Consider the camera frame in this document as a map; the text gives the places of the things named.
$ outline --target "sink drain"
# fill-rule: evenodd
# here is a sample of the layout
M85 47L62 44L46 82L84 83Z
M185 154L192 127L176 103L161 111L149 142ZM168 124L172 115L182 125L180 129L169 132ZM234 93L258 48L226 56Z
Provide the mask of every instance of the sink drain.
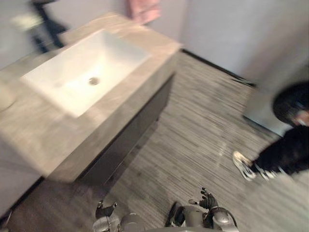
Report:
M92 86L97 85L98 83L100 83L100 79L98 79L97 77L91 77L89 79L89 84Z

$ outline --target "gray wood-look floor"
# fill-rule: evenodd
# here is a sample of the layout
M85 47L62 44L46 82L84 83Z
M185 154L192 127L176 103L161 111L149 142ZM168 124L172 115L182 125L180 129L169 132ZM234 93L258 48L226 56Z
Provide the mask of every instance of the gray wood-look floor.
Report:
M181 54L170 102L110 181L111 191L44 181L14 211L14 232L90 232L97 201L117 201L119 217L136 212L161 227L175 200L200 198L201 186L230 210L241 232L309 231L309 175L246 182L233 165L277 136L241 116L251 88Z

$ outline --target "marble countertop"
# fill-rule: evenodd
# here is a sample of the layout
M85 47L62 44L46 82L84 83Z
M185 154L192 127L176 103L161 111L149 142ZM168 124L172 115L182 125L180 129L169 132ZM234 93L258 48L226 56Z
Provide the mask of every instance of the marble countertop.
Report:
M44 177L74 181L176 69L179 43L114 13L61 38L70 45L99 29L141 47L151 57L79 118L65 114L19 80L53 52L31 54L0 71L0 80L16 95L15 103L0 112L0 137Z

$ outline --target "wall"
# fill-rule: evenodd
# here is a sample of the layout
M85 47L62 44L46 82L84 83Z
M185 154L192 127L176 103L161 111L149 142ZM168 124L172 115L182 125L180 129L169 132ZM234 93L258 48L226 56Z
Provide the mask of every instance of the wall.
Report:
M11 18L29 12L29 0L0 1L0 69L34 51L29 37L17 30ZM148 26L178 41L187 0L162 0L162 16ZM127 0L59 0L47 7L54 19L70 29L80 27L108 11L128 16Z
M0 137L0 217L40 176Z
M182 29L188 0L162 0L161 17L149 23L149 27L182 42Z
M185 48L257 81L309 34L308 0L190 0Z

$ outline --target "floor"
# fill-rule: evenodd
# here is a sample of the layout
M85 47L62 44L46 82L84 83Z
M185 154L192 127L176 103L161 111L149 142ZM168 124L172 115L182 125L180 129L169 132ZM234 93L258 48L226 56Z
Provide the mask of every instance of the floor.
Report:
M44 181L14 211L13 232L90 232L97 201L118 202L115 215L136 212L161 227L175 200L200 198L206 187L230 210L241 232L309 231L309 175L246 182L231 153L250 158L277 136L241 114L252 89L181 54L170 102L111 179L99 187Z

